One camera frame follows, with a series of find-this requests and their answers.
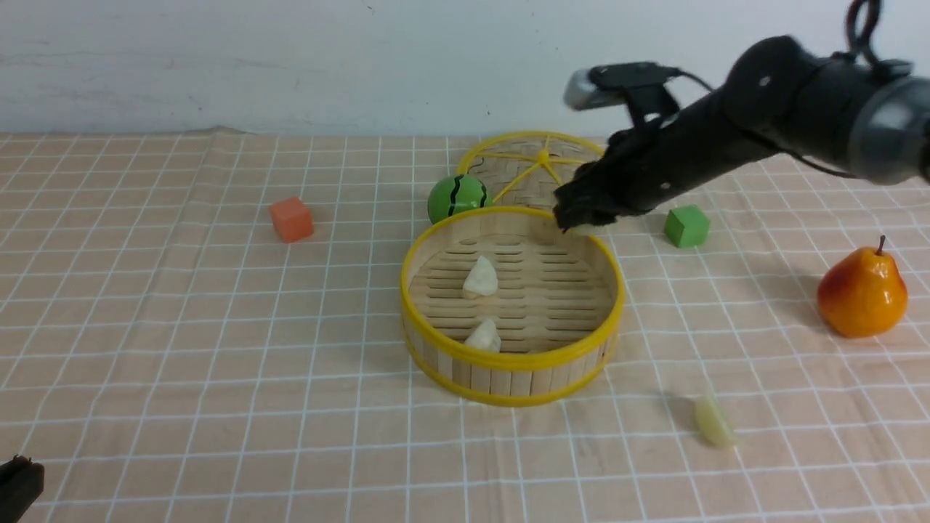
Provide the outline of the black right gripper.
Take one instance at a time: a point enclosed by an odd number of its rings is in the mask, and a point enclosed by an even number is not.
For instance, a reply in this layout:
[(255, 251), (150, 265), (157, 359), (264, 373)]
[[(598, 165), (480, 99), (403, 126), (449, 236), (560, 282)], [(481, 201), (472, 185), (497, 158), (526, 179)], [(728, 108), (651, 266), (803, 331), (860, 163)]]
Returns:
[(554, 191), (558, 228), (604, 226), (638, 217), (776, 149), (727, 118), (708, 94), (665, 121), (615, 132), (597, 161), (582, 163)]

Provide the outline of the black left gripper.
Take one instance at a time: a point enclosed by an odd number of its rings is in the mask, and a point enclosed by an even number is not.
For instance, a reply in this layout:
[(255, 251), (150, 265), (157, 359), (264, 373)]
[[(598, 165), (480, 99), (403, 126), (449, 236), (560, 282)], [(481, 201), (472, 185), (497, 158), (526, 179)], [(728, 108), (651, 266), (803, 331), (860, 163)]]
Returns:
[(43, 491), (43, 464), (14, 455), (1, 466), (1, 522), (19, 522)]

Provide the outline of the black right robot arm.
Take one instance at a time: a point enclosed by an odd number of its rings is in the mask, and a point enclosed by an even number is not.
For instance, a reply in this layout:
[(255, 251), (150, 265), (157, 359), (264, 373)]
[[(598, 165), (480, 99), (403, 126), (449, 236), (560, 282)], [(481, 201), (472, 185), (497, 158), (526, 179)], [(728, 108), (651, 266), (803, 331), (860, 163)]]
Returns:
[(793, 37), (771, 37), (684, 108), (667, 89), (681, 69), (626, 62), (578, 70), (565, 104), (624, 105), (632, 127), (554, 191), (556, 222), (570, 230), (638, 217), (778, 153), (879, 186), (928, 179), (928, 79), (910, 70), (896, 60), (864, 66), (847, 53), (816, 57)]

